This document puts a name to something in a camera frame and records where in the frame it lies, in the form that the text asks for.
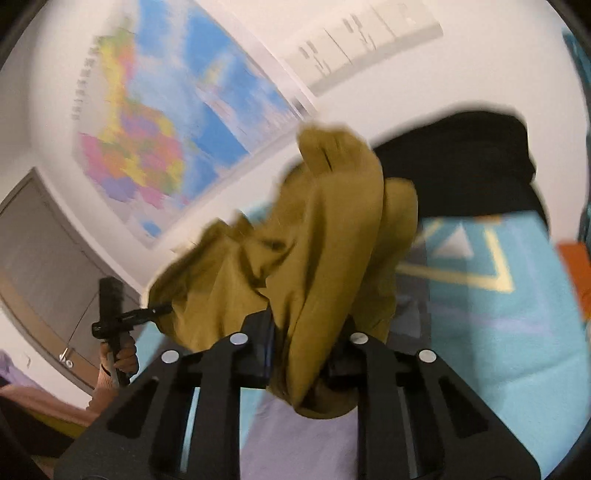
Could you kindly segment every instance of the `door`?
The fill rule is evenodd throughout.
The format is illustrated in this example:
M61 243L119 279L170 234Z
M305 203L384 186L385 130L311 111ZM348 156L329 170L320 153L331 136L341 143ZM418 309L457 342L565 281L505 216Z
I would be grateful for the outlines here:
M0 297L42 355L86 391L96 384L99 280L113 271L90 249L33 170L0 205ZM139 296L125 288L124 311Z

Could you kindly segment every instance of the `olive green cloth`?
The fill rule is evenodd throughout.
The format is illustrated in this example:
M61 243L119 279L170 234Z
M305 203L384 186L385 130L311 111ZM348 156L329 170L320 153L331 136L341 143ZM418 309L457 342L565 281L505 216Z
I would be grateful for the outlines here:
M279 332L271 391L302 415L331 418L356 396L330 391L319 372L349 314L358 330L386 340L417 197L407 180L384 181L379 160L346 130L307 128L298 142L303 162L266 221L215 222L155 280L148 302L172 301L158 328L193 351L270 303Z

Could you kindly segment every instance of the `white triangle pattern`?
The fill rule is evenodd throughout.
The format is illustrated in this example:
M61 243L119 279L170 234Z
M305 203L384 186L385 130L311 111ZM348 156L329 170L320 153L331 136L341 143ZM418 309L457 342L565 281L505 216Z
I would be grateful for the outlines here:
M447 237L443 245L433 252L436 258L474 258L474 250L470 245L466 230L459 225L454 232Z

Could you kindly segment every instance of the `orange object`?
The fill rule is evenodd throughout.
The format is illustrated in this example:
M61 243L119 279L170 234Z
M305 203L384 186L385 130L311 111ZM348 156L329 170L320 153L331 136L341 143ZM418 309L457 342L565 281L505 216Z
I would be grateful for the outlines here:
M591 262L587 248L581 243L562 243L556 246L577 292L586 321L591 320Z

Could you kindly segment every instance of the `lavender cloth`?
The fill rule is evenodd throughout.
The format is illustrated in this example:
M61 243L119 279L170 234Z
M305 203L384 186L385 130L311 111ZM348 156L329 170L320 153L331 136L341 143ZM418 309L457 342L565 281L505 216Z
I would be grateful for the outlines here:
M10 355L4 350L0 350L0 377L12 385L18 385L19 387L33 387L42 390L38 384L14 366Z
M311 420L264 392L241 452L242 480L353 480L357 409Z

